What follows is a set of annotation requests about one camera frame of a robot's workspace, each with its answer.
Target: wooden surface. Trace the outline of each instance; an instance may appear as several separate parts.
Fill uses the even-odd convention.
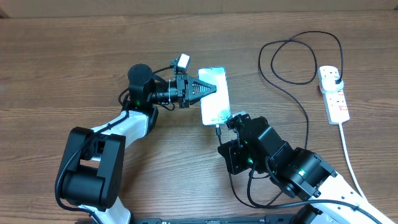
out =
[[[136,63],[167,66],[185,52],[188,74],[224,66],[233,112],[265,116],[293,147],[303,147],[305,118],[284,93],[257,71],[261,46],[304,30],[340,38],[345,93],[351,120],[344,124],[351,163],[368,200],[398,222],[398,13],[313,12],[205,16],[86,17],[0,20],[0,223],[73,223],[85,214],[66,212],[54,199],[54,182],[68,133],[115,118],[127,71]],[[340,66],[337,43],[310,34],[319,65]],[[327,123],[315,80],[281,83],[265,49],[266,75],[300,100],[310,118],[308,149],[319,153],[353,186],[337,126]],[[289,80],[313,74],[310,52],[297,44],[281,50],[275,69]],[[170,72],[160,76],[172,78]],[[234,138],[223,130],[222,138]],[[155,129],[125,152],[120,197],[136,217],[260,217],[285,210],[241,205],[229,186],[213,128],[201,124],[200,104],[160,109]],[[245,198],[248,172],[233,177]],[[256,180],[254,198],[266,203],[278,189]],[[277,203],[289,202],[281,197]]]
[[[10,18],[365,11],[396,6],[398,0],[0,0],[0,8]]]

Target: white cable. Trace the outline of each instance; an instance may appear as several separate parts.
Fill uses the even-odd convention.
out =
[[[354,184],[356,186],[356,188],[359,191],[359,194],[362,196],[363,199],[365,199],[365,201],[368,201],[365,197],[365,194],[363,194],[363,191],[361,190],[361,188],[359,187],[358,181],[356,180],[353,168],[351,167],[351,163],[349,162],[349,157],[348,157],[348,152],[347,152],[347,146],[346,146],[346,139],[344,137],[344,132],[343,132],[343,125],[341,123],[338,123],[338,127],[340,129],[340,135],[341,135],[341,142],[343,143],[343,150],[344,150],[344,156],[346,158],[346,162],[347,162],[347,166],[349,169],[349,172],[351,173],[351,176],[353,177],[354,180]]]

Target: white power strip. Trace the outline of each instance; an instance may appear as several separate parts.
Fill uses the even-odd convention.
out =
[[[346,98],[343,92],[343,81],[340,84],[334,83],[336,78],[339,77],[338,69],[333,66],[322,66],[318,71],[319,87],[322,92],[323,102],[325,103],[326,115],[329,124],[338,124],[341,135],[341,142],[343,143],[344,155],[346,158],[347,166],[351,176],[353,177],[356,188],[363,199],[366,200],[356,180],[353,168],[349,162],[346,140],[343,132],[343,123],[349,120],[349,113],[347,108]]]

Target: wooden table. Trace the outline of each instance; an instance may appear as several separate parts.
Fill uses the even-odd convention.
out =
[[[351,163],[368,200],[398,222],[398,13],[311,12],[202,16],[115,16],[0,20],[0,223],[73,223],[86,214],[62,210],[54,182],[68,133],[115,118],[117,97],[136,63],[167,66],[185,52],[188,74],[224,66],[233,112],[265,116],[293,147],[303,147],[305,118],[287,95],[259,75],[259,49],[305,30],[324,30],[342,42],[351,120],[344,124]],[[310,44],[318,65],[340,67],[335,40],[321,34]],[[289,85],[276,80],[265,49],[266,75],[300,100],[310,118],[308,149],[319,153],[354,187],[337,126],[328,124],[318,81]],[[289,80],[313,75],[308,49],[289,44],[275,59]],[[172,78],[171,72],[160,76]],[[223,129],[222,138],[234,138]],[[261,217],[285,210],[241,205],[229,186],[214,128],[201,123],[200,104],[160,109],[153,132],[125,152],[120,197],[136,217]],[[233,177],[245,198],[248,171]],[[266,203],[279,192],[257,180],[254,198]],[[281,197],[276,203],[291,201]]]

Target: power strip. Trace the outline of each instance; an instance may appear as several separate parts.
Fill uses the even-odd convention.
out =
[[[363,199],[366,199],[358,181],[356,180],[353,168],[349,162],[346,139],[343,132],[343,123],[349,120],[349,113],[347,108],[346,98],[343,92],[344,84],[336,84],[334,80],[339,77],[338,69],[333,66],[322,66],[318,70],[319,88],[321,89],[323,102],[325,103],[326,115],[329,124],[338,124],[341,135],[341,142],[343,144],[344,155],[346,158],[347,166],[351,176],[353,177],[356,188]]]

